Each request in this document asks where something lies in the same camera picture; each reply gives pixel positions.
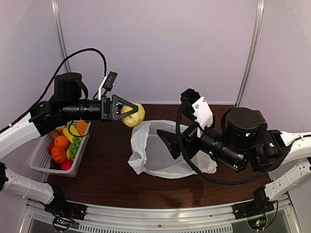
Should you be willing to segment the brown kiwi fruit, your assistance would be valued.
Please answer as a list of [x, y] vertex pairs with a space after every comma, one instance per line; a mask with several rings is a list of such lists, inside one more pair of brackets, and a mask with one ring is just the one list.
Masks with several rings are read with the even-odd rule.
[[49, 138], [50, 138], [51, 140], [53, 140], [53, 141], [54, 141], [57, 137], [59, 137], [60, 135], [61, 135], [60, 132], [59, 132], [59, 131], [56, 131], [56, 130], [54, 130], [54, 131], [48, 133]]

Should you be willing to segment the pale yellow bumpy fruit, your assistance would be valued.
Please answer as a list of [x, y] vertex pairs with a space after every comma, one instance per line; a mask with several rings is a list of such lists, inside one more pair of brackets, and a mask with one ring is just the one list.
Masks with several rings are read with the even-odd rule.
[[138, 111], [133, 114], [130, 114], [129, 116], [122, 118], [123, 124], [130, 128], [140, 125], [144, 121], [144, 118], [145, 118], [144, 107], [139, 103], [135, 103], [135, 105], [138, 106]]

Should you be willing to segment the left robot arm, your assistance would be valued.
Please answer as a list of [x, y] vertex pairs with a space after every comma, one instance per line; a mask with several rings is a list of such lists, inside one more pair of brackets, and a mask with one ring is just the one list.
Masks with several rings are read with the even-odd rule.
[[[79, 73], [64, 73], [54, 79], [54, 94], [49, 101], [41, 101], [30, 108], [16, 124], [0, 134], [0, 156], [6, 155], [25, 143], [45, 136], [55, 128], [74, 120], [100, 120], [111, 122], [138, 112], [138, 106], [113, 95], [106, 97], [98, 92], [98, 98], [82, 98], [88, 91]], [[0, 190], [36, 200], [51, 214], [65, 216], [73, 209], [61, 188], [14, 173], [4, 163], [0, 165]]]

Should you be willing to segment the white plastic bag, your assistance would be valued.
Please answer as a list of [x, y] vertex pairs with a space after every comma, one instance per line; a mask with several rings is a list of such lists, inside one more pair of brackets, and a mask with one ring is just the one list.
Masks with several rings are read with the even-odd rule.
[[172, 158], [165, 143], [157, 135], [157, 130], [175, 132], [175, 122], [170, 120], [144, 121], [132, 130], [132, 155], [129, 166], [138, 175], [145, 172], [164, 179], [181, 179], [196, 172], [191, 169], [182, 156]]

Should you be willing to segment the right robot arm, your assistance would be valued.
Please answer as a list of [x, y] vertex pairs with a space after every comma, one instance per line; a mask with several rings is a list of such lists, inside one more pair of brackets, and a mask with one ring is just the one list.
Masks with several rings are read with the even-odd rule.
[[[236, 107], [227, 111], [221, 119], [221, 129], [200, 126], [199, 117], [189, 107], [181, 106], [177, 119], [182, 116], [192, 120], [184, 131], [176, 125], [175, 132], [157, 130], [174, 159], [182, 156], [187, 164], [207, 181], [222, 185], [241, 185], [257, 180], [280, 165], [297, 160], [295, 167], [274, 182], [254, 192], [252, 201], [235, 204], [237, 219], [272, 211], [277, 200], [311, 172], [310, 133], [288, 133], [269, 130], [267, 122], [258, 110]], [[222, 163], [236, 172], [251, 165], [255, 175], [245, 180], [221, 181], [205, 176], [192, 158], [204, 152], [215, 162]]]

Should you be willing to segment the peach fruit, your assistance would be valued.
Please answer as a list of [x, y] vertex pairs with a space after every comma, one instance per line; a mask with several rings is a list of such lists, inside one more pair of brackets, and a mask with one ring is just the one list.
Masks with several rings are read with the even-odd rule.
[[63, 126], [60, 126], [60, 127], [57, 127], [55, 130], [59, 133], [59, 134], [62, 134], [63, 133], [63, 130], [65, 129], [65, 125]]

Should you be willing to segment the green fruit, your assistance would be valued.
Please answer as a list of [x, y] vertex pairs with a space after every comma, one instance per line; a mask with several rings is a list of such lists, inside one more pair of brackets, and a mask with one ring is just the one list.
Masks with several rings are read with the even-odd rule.
[[75, 156], [81, 144], [81, 139], [79, 137], [74, 137], [73, 142], [69, 145], [69, 154]]

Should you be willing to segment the yellow banana bunch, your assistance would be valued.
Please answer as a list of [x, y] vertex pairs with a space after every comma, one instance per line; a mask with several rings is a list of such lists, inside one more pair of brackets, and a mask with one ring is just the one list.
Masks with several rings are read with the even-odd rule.
[[68, 139], [70, 143], [73, 142], [74, 137], [80, 136], [79, 132], [75, 128], [74, 125], [70, 125], [69, 127], [65, 127], [63, 129], [64, 136]]

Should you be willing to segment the yellow orange mango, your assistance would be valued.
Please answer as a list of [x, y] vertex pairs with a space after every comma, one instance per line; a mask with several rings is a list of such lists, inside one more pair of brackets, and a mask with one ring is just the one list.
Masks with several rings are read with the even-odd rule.
[[78, 133], [80, 134], [80, 136], [85, 135], [87, 127], [88, 127], [88, 124], [85, 121], [83, 121], [83, 120], [77, 121], [76, 129], [77, 129]]

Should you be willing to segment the orange fruit from bag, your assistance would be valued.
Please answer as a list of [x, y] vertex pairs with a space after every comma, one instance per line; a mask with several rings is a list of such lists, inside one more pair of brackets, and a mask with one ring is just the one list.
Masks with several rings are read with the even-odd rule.
[[58, 136], [58, 137], [55, 138], [54, 145], [55, 146], [60, 146], [60, 147], [62, 147], [63, 149], [66, 150], [68, 148], [68, 146], [69, 146], [69, 141], [68, 141], [68, 139], [65, 136], [61, 135], [61, 136]]

